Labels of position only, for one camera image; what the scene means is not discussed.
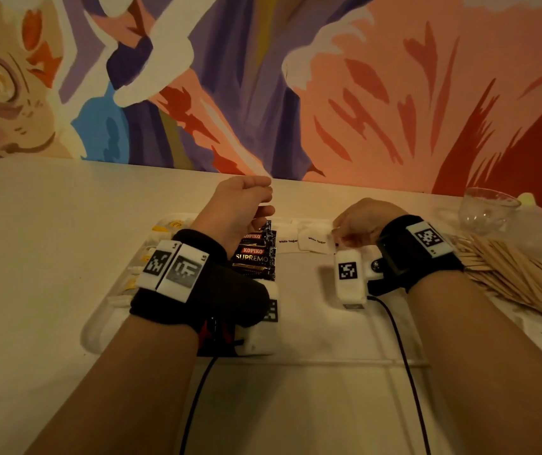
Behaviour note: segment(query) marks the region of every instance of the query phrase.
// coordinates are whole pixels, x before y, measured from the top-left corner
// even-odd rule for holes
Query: person's right arm
[[[402,214],[390,203],[360,201],[336,219],[336,237],[374,244]],[[542,351],[461,272],[421,279],[408,305],[468,451],[541,455]]]

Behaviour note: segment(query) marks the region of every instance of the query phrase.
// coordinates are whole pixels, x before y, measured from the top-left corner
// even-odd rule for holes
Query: glass cup
[[[506,193],[468,188],[459,207],[461,228],[478,235],[499,230],[522,203]]]

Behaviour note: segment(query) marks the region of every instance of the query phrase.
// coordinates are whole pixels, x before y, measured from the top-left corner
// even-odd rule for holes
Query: black cable
[[[400,337],[400,331],[397,329],[396,320],[394,319],[393,314],[391,314],[391,310],[389,310],[389,307],[385,305],[385,303],[381,299],[369,295],[368,300],[377,301],[381,304],[383,308],[385,308],[385,311],[389,315],[389,319],[391,319],[391,324],[393,324],[393,330],[396,331],[397,344],[400,347],[400,353],[402,353],[402,360],[404,361],[404,366],[406,367],[406,374],[408,374],[408,380],[410,381],[410,387],[412,388],[414,403],[417,406],[417,413],[419,414],[419,423],[421,425],[421,432],[423,433],[423,442],[425,443],[425,453],[427,453],[427,455],[431,455],[429,438],[427,437],[427,429],[425,428],[425,420],[423,418],[423,411],[421,410],[421,403],[419,402],[417,387],[414,385],[414,379],[412,378],[412,372],[410,371],[410,366],[408,365],[408,359],[406,358],[406,352],[402,343],[402,337]]]
[[[201,380],[199,380],[199,386],[197,387],[197,391],[195,392],[195,397],[193,398],[193,402],[191,403],[191,410],[189,411],[189,416],[187,417],[187,423],[185,424],[185,431],[182,434],[181,451],[179,451],[179,455],[185,455],[187,440],[189,438],[189,429],[191,429],[191,422],[193,421],[193,415],[195,414],[195,407],[197,406],[197,401],[199,400],[199,395],[201,394],[201,390],[204,387],[206,378],[208,377],[208,374],[210,373],[210,370],[212,370],[212,366],[214,366],[214,363],[217,359],[218,356],[212,358],[212,360],[208,363],[206,371],[201,377]]]

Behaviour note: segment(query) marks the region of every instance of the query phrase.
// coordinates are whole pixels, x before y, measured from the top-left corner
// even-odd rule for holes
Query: hand
[[[214,239],[231,257],[247,233],[259,230],[275,207],[261,206],[273,198],[271,179],[262,176],[237,176],[220,182],[191,229]]]
[[[336,242],[348,247],[376,244],[385,225],[408,214],[401,207],[372,198],[360,199],[336,217],[332,231]]]

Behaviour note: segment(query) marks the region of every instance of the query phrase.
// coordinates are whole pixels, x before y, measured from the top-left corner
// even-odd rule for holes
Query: wall
[[[542,206],[542,0],[0,0],[0,157]]]

